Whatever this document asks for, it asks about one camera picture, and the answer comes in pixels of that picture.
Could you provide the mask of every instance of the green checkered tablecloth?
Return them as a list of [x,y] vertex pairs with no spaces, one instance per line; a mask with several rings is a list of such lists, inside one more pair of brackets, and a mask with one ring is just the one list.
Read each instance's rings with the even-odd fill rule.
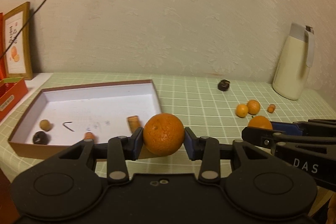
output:
[[[238,103],[256,99],[261,104],[258,115],[271,121],[294,122],[309,118],[335,119],[335,111],[314,90],[306,89],[298,101],[287,100],[278,95],[270,84],[259,82],[231,81],[230,89],[217,89],[220,79],[169,75],[137,75],[124,73],[54,73],[41,88],[65,85],[101,83],[136,79],[153,79],[162,105],[162,111],[175,114],[184,126],[190,127],[197,136],[208,135],[221,143],[231,144],[241,138],[251,115],[235,116]],[[7,143],[17,121],[37,95],[39,89],[20,105],[0,126],[0,168],[10,181],[16,175],[41,160],[18,157]],[[266,112],[270,103],[276,105],[274,113]],[[134,173],[195,173],[200,161],[190,161],[182,146],[168,157],[127,161],[130,175]],[[228,160],[221,160],[221,175],[231,172]],[[106,176],[106,163],[97,163],[96,173]]]

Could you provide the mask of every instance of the textured wall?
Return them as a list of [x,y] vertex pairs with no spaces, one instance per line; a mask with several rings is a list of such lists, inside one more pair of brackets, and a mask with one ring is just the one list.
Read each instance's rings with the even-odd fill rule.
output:
[[[0,10],[24,1],[0,0]],[[120,71],[271,81],[292,21],[315,28],[309,85],[336,84],[336,0],[49,0],[35,71]]]

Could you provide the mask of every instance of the tangerine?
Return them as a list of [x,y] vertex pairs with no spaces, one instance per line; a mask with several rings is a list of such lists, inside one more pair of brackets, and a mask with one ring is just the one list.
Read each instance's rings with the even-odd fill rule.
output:
[[175,153],[183,141],[184,126],[173,114],[157,114],[150,118],[143,128],[143,142],[146,148],[158,156]]
[[256,115],[260,111],[260,103],[256,100],[249,100],[247,102],[247,107],[251,115]]
[[244,104],[237,105],[236,107],[236,115],[238,117],[244,118],[247,115],[248,111],[248,107]]
[[267,108],[267,112],[273,113],[275,111],[275,104],[270,104]]
[[253,117],[248,125],[248,127],[258,127],[264,129],[273,129],[271,122],[264,116],[255,116]]

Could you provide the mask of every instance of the framed picture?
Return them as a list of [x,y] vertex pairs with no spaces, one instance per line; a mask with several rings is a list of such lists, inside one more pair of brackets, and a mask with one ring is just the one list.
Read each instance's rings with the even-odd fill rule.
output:
[[[3,50],[9,47],[15,35],[29,17],[29,2],[11,10],[3,17]],[[29,50],[29,24],[24,27],[5,55],[7,77],[33,78]]]
[[[0,53],[3,53],[3,39],[2,39],[2,29],[3,29],[3,14],[0,13]],[[6,68],[5,68],[5,58],[0,60],[0,79],[6,78]]]

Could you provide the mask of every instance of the wine cork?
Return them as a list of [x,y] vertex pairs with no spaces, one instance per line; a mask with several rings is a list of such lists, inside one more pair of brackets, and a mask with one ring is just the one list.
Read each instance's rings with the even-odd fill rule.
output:
[[87,139],[95,140],[96,137],[95,137],[95,135],[94,135],[92,132],[86,132],[86,133],[84,134],[84,138],[83,138],[83,140],[87,140]]
[[137,115],[127,117],[127,122],[132,134],[137,130],[138,127],[141,127],[139,116]]

